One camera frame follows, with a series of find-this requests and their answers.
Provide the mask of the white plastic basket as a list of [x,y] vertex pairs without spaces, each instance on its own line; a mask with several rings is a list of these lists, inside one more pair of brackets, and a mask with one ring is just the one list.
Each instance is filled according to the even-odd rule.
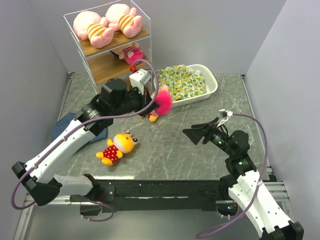
[[213,73],[201,64],[167,66],[157,78],[160,86],[168,86],[174,108],[205,100],[218,89]]

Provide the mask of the blue checked cloth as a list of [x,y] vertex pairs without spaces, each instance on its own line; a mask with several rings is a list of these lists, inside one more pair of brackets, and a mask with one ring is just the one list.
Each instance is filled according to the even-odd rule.
[[[76,117],[76,113],[69,112],[63,116],[56,125],[51,130],[50,140],[53,142],[57,137],[59,137],[69,126],[71,121]],[[105,140],[108,137],[108,129],[105,128],[98,136],[95,136],[92,140],[87,142],[86,145],[96,143],[101,140]]]

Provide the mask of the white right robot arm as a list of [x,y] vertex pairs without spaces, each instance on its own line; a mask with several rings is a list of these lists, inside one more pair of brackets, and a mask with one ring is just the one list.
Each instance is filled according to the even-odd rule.
[[227,134],[220,126],[218,119],[214,119],[194,124],[182,132],[193,144],[211,142],[228,155],[225,164],[229,174],[220,179],[219,195],[226,200],[234,200],[242,212],[225,224],[201,231],[196,238],[207,238],[247,216],[261,240],[303,239],[302,225],[293,222],[280,208],[262,181],[263,173],[257,170],[248,155],[248,134],[242,130]]

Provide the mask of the yellow plush near shelf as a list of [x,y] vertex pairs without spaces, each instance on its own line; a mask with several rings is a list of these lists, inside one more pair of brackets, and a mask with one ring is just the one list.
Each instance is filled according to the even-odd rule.
[[154,122],[158,119],[158,117],[159,117],[159,115],[158,115],[156,112],[154,112],[154,111],[152,111],[152,112],[150,112],[150,113],[148,114],[148,119],[149,119],[149,121],[152,122],[152,123],[154,123]]

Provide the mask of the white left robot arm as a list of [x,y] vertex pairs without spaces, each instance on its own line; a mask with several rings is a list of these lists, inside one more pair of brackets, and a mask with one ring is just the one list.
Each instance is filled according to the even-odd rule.
[[26,163],[18,161],[12,166],[18,183],[34,203],[44,206],[66,195],[83,196],[88,201],[98,198],[99,184],[91,175],[67,177],[57,173],[75,152],[111,126],[114,119],[145,116],[158,107],[150,96],[149,81],[131,78],[130,84],[128,88],[123,79],[110,79],[49,146]]

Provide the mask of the yellow plush red dotted dress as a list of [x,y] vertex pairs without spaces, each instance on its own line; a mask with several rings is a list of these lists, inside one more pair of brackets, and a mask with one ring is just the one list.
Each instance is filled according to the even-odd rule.
[[138,139],[133,137],[130,132],[119,133],[113,139],[107,140],[107,148],[96,153],[96,157],[106,166],[114,165],[124,154],[130,153]]

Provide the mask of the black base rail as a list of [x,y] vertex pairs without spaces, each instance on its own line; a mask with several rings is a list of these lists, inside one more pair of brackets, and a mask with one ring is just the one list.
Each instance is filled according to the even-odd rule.
[[119,211],[193,210],[217,211],[226,217],[238,213],[238,204],[220,180],[98,180],[99,188],[85,201],[71,195],[82,216]]

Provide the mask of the pink plush pig striped shirt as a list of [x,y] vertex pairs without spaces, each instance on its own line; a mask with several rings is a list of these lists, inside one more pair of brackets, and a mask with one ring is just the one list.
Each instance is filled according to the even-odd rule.
[[88,39],[93,47],[100,49],[109,45],[114,37],[114,30],[108,24],[106,17],[86,10],[75,17],[73,30],[80,39]]

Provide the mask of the black-haired doll pink striped dress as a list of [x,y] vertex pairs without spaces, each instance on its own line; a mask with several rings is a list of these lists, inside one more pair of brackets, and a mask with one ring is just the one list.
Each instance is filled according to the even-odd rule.
[[125,60],[129,65],[134,61],[144,57],[143,51],[139,48],[137,42],[129,43],[111,50],[111,53],[117,56],[120,60]]

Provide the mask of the lemon print cloth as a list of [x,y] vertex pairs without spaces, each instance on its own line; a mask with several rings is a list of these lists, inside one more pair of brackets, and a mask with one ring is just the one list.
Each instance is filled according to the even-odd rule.
[[162,68],[158,79],[161,87],[168,86],[174,102],[197,97],[206,92],[205,79],[184,64]]

